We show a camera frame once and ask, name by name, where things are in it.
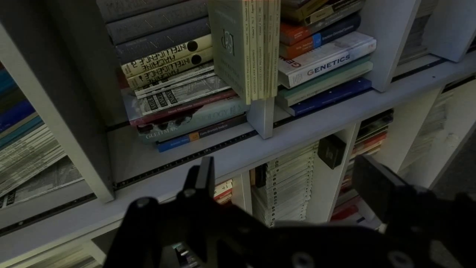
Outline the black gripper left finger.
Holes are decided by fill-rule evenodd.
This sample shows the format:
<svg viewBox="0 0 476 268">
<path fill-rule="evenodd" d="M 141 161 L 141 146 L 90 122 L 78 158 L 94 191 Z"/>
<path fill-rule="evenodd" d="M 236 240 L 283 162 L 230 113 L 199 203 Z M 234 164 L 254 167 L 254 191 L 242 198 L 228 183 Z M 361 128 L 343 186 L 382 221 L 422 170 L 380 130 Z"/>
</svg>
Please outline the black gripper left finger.
<svg viewBox="0 0 476 268">
<path fill-rule="evenodd" d="M 213 156 L 205 156 L 200 165 L 188 171 L 179 200 L 191 234 L 205 232 L 213 222 L 215 183 Z"/>
</svg>

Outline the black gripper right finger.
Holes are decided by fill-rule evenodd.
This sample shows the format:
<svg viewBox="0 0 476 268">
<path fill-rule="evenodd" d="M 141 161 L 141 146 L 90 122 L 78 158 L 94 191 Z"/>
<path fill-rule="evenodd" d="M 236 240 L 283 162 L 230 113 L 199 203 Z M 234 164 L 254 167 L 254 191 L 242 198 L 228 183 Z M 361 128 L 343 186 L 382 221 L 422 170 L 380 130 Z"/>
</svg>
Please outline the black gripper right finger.
<svg viewBox="0 0 476 268">
<path fill-rule="evenodd" d="M 373 156 L 355 161 L 353 185 L 364 201 L 387 225 L 416 228 L 423 189 L 408 183 Z"/>
</svg>

